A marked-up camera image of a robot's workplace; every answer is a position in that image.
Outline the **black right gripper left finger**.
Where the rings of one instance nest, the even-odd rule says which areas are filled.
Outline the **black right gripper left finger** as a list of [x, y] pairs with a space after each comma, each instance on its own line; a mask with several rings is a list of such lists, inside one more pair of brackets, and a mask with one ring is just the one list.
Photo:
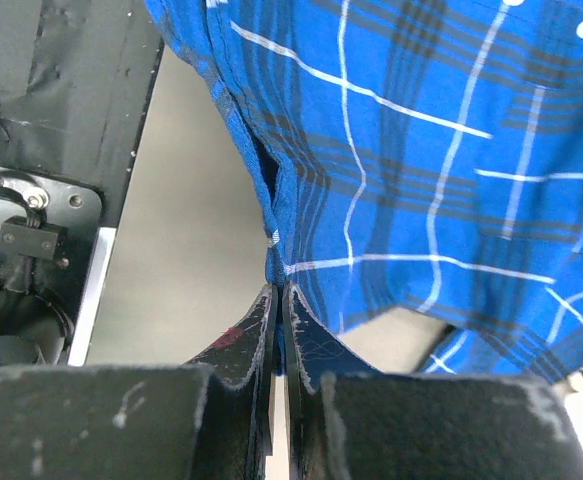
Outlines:
[[260, 479], [278, 293], [180, 366], [0, 367], [0, 479]]

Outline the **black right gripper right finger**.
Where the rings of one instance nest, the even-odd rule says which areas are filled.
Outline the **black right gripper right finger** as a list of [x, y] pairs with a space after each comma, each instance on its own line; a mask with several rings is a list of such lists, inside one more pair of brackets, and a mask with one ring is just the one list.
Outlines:
[[388, 374], [287, 284], [281, 312], [293, 479], [583, 479], [562, 402], [519, 376]]

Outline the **blue plaid shirt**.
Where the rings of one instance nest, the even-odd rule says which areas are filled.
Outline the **blue plaid shirt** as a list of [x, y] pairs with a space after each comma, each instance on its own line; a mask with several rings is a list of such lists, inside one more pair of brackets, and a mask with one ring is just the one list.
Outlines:
[[583, 1], [150, 1], [250, 173], [266, 277], [422, 370], [583, 367]]

